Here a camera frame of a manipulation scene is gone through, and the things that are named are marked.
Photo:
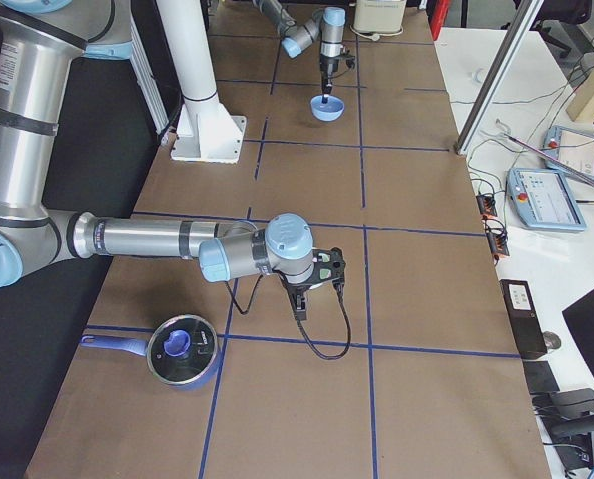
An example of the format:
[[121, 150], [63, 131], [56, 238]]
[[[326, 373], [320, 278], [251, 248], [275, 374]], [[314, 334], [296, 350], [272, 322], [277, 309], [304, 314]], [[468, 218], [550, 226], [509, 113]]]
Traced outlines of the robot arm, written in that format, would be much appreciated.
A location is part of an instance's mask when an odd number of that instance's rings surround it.
[[345, 10], [334, 6], [319, 8], [310, 19], [299, 25], [279, 1], [258, 0], [253, 1], [253, 5], [274, 25], [290, 58], [297, 57], [320, 41], [321, 101], [327, 104], [340, 62], [344, 61], [348, 70], [355, 67], [355, 57], [343, 45]]
[[[75, 61], [48, 169], [48, 205], [127, 216], [155, 155], [151, 126], [127, 63]], [[100, 258], [71, 261], [0, 288], [0, 323], [85, 320], [109, 265]]]

